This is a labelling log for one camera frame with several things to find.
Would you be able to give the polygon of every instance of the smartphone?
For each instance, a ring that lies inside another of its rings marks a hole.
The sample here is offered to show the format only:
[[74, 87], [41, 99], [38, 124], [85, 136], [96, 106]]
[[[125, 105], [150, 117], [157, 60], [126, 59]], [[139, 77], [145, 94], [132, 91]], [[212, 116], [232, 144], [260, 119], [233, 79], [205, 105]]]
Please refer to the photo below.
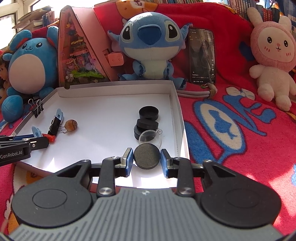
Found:
[[189, 28], [190, 83], [215, 83], [215, 51], [212, 31]]

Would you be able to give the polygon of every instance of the stitch plush toy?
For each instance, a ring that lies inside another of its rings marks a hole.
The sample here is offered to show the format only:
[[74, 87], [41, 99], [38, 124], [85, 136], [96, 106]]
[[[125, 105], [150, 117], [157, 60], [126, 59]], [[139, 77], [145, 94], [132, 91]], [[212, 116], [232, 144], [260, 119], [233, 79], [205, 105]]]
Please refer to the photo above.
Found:
[[251, 34], [252, 53], [259, 63], [250, 68], [250, 76], [257, 79], [258, 95], [265, 101], [275, 98], [276, 105], [289, 111], [289, 94], [296, 95], [296, 84], [289, 71], [296, 65], [296, 42], [291, 35], [291, 20], [282, 16], [279, 23], [263, 22], [253, 7], [247, 10], [254, 25]]
[[57, 84], [57, 38], [58, 28], [51, 26], [46, 38], [32, 38], [29, 30], [17, 33], [10, 43], [14, 54], [4, 54], [10, 61], [8, 74], [11, 87], [2, 104], [5, 121], [14, 122], [23, 114], [24, 95], [44, 99]]
[[191, 24], [181, 29], [169, 17], [145, 12], [132, 17], [120, 35], [108, 31], [112, 50], [135, 59], [133, 74], [120, 75], [120, 80], [172, 80], [176, 89], [184, 89], [184, 78], [174, 78], [174, 67], [169, 62], [181, 49]]

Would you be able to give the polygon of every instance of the white cord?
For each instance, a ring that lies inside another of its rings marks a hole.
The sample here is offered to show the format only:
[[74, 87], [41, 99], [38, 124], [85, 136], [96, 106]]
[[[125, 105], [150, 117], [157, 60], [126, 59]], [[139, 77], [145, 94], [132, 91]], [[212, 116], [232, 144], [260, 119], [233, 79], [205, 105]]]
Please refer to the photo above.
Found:
[[177, 90], [177, 94], [180, 97], [186, 97], [186, 98], [212, 98], [215, 94], [217, 94], [218, 90], [216, 86], [214, 86], [211, 83], [207, 83], [209, 87], [209, 91], [182, 91]]

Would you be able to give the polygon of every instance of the black circular pad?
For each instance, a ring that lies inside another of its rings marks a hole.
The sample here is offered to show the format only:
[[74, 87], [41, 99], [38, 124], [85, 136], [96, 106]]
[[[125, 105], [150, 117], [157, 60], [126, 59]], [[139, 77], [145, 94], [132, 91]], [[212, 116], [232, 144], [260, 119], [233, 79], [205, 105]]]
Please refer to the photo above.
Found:
[[89, 191], [75, 178], [49, 176], [21, 188], [12, 210], [19, 224], [57, 228], [82, 218], [92, 204]]
[[142, 169], [152, 169], [157, 166], [160, 159], [159, 149], [151, 143], [143, 143], [135, 149], [134, 160]]
[[251, 179], [220, 178], [201, 195], [201, 206], [214, 220], [234, 228], [254, 229], [273, 223], [281, 199]]
[[137, 127], [137, 125], [135, 125], [135, 127], [133, 128], [133, 135], [134, 135], [134, 137], [135, 137], [137, 140], [139, 140], [140, 135], [141, 135], [144, 131], [146, 131], [146, 130], [145, 130], [145, 129], [142, 129], [142, 128], [139, 128], [139, 127]]
[[144, 130], [156, 130], [158, 128], [158, 122], [148, 119], [138, 119], [137, 127]]
[[144, 106], [139, 110], [140, 119], [155, 121], [158, 119], [158, 109], [154, 106]]

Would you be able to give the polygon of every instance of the pink box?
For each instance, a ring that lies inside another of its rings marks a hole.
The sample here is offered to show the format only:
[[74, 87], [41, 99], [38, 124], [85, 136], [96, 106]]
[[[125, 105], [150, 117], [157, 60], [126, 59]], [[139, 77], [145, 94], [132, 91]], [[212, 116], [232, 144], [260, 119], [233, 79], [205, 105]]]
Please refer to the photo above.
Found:
[[93, 8], [66, 6], [60, 14], [59, 86], [117, 81], [124, 58], [112, 53], [111, 41]]
[[123, 53], [112, 52], [107, 55], [110, 66], [122, 66], [124, 64], [125, 55]]

